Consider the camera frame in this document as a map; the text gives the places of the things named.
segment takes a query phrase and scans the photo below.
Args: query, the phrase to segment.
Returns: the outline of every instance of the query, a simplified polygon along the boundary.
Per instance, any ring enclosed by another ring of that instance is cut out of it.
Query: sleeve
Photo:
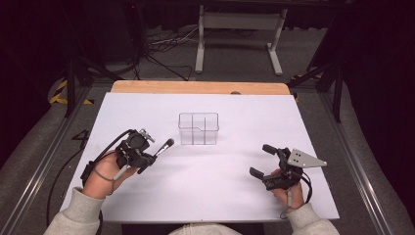
[[[94,235],[97,232],[100,225],[98,216],[105,200],[90,198],[80,191],[80,188],[72,189],[68,208],[55,216],[45,235]]]
[[[291,222],[291,226],[293,227],[293,235],[339,234],[339,231],[329,220],[322,219],[315,213],[311,204],[305,204],[301,208],[287,213],[287,217]]]

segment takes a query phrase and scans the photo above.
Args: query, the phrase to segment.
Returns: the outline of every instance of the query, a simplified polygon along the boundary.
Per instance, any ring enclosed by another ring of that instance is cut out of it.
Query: clear plastic container
[[[219,130],[217,113],[182,113],[179,115],[182,145],[215,145]]]

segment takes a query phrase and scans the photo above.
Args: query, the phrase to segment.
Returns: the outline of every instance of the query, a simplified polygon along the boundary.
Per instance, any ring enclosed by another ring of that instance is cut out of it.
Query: human hand
[[[91,198],[105,199],[106,196],[113,193],[125,179],[137,172],[137,168],[129,168],[117,181],[113,182],[113,178],[118,172],[119,167],[118,164],[116,164],[116,153],[110,153],[95,165],[95,170],[91,171],[91,174],[83,187],[82,193]]]
[[[278,172],[280,172],[280,169],[274,170],[271,174],[277,174]],[[274,196],[277,197],[281,201],[286,212],[292,212],[293,210],[298,209],[302,207],[302,205],[304,205],[304,198],[302,195],[301,184],[298,183],[297,185],[294,185],[293,187],[291,187],[290,191],[292,194],[292,204],[289,207],[288,190],[284,190],[281,188],[271,190]]]

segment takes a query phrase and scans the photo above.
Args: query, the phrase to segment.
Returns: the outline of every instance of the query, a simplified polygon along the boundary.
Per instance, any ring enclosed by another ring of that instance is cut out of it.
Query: gray floor
[[[264,45],[272,38],[268,31],[257,31],[249,37],[237,33],[217,31],[206,39],[205,66],[202,74],[192,72],[191,80],[211,81],[261,81],[287,82],[294,74],[305,73],[325,30],[284,30],[277,47],[277,54],[283,68],[283,76],[275,76]],[[169,66],[191,66],[196,59],[197,44],[189,41],[169,52],[153,54],[162,63]],[[174,68],[175,71],[187,76],[188,69]],[[123,75],[132,78],[129,72]],[[163,67],[149,63],[145,59],[140,63],[142,79],[180,80],[177,75]],[[111,89],[111,81],[97,78],[90,89],[78,88],[78,94],[86,94],[93,99],[93,105],[80,105],[71,117],[64,118],[66,105],[53,104],[51,110],[27,134],[21,145],[16,149],[8,162],[0,171],[0,224],[5,224],[2,234],[42,234],[46,228],[46,205],[51,185],[64,163],[79,150],[79,140],[71,137],[83,130],[91,130],[95,117],[106,92]],[[323,168],[331,185],[331,191],[340,213],[340,219],[333,223],[341,234],[381,234],[377,223],[362,197],[361,188],[347,164],[347,154],[342,145],[336,128],[344,130],[347,143],[358,157],[365,175],[373,187],[380,208],[391,231],[383,234],[415,234],[405,206],[391,188],[382,174],[376,159],[361,133],[353,107],[344,88],[342,98],[342,123],[334,124],[333,118],[326,111],[324,99],[331,97],[317,94],[312,89],[313,81],[308,81],[295,89],[300,96],[298,102],[300,113],[316,154],[330,165]],[[54,188],[51,204],[51,215],[58,212],[64,199],[73,172],[80,155],[76,156]],[[39,173],[38,166],[46,161],[53,161],[50,168]],[[31,179],[38,179],[33,186]],[[25,191],[32,191],[32,197]],[[291,234],[288,221],[266,223],[267,235]],[[121,234],[118,224],[105,223],[103,234]]]

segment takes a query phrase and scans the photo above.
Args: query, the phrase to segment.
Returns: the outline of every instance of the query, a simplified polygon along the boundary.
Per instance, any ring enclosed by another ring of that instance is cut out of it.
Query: white table surface
[[[217,144],[180,145],[180,113],[218,113]],[[69,205],[71,188],[82,185],[80,174],[88,161],[95,160],[125,130],[141,128],[156,139],[146,153],[154,154],[168,138],[175,144],[107,197],[102,208],[105,221],[280,220],[282,205],[249,173],[251,166],[266,175],[278,167],[278,157],[263,152],[262,145],[296,148],[315,156],[291,95],[107,93],[62,209]],[[317,214],[339,218],[321,167],[305,172],[312,181],[310,202]],[[302,188],[305,197],[308,188],[304,183]]]

